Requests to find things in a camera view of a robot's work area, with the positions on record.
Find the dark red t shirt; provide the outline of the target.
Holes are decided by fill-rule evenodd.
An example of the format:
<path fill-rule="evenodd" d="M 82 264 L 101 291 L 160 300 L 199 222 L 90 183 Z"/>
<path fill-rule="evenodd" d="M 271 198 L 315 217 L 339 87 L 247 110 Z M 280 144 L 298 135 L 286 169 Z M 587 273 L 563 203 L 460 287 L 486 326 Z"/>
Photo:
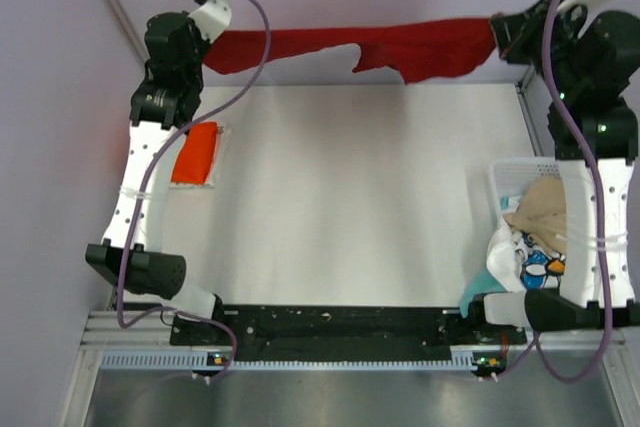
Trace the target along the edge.
<path fill-rule="evenodd" d="M 481 66 L 496 49 L 487 18 L 454 18 L 384 27 L 280 29 L 271 32 L 268 61 L 356 45 L 361 73 L 390 68 L 406 84 L 459 78 Z"/>

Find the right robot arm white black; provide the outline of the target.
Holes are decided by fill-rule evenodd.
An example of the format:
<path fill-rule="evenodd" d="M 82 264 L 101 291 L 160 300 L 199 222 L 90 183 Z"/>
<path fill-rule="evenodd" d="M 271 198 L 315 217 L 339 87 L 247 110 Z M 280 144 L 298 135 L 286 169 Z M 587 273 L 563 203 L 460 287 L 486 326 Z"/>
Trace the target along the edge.
<path fill-rule="evenodd" d="M 531 65 L 549 83 L 548 129 L 567 206 L 566 271 L 559 286 L 487 294 L 466 327 L 487 343 L 504 325 L 538 332 L 636 326 L 627 261 L 628 190 L 639 155 L 635 113 L 622 93 L 639 67 L 639 19 L 574 4 L 552 20 L 551 0 L 490 18 L 500 58 Z"/>

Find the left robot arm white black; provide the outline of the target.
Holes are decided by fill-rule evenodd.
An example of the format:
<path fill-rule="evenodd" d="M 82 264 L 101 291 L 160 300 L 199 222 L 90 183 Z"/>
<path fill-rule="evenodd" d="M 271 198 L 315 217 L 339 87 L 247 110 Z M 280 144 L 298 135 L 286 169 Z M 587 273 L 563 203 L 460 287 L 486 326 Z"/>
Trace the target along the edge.
<path fill-rule="evenodd" d="M 144 42 L 149 58 L 131 98 L 128 160 L 111 221 L 86 262 L 120 295 L 196 315 L 192 331 L 205 343 L 226 334 L 216 297 L 187 280 L 186 260 L 162 250 L 166 197 L 189 122 L 200 106 L 202 61 L 229 26 L 231 11 L 207 8 L 152 17 Z"/>

